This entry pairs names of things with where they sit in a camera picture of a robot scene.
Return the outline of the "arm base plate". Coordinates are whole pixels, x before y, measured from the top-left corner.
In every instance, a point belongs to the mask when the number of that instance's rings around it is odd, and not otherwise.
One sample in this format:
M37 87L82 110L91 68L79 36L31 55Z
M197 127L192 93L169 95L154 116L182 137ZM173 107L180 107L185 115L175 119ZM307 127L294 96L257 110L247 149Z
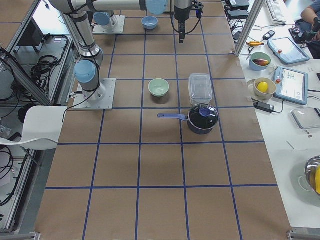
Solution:
M124 15L109 16L106 12L96 12L93 16L95 21L93 27L94 35L119 35L124 32Z
M115 89L115 78L100 79L100 86L94 93L83 91L82 86L78 84L77 91L81 93L75 95L73 109L79 111L112 110Z

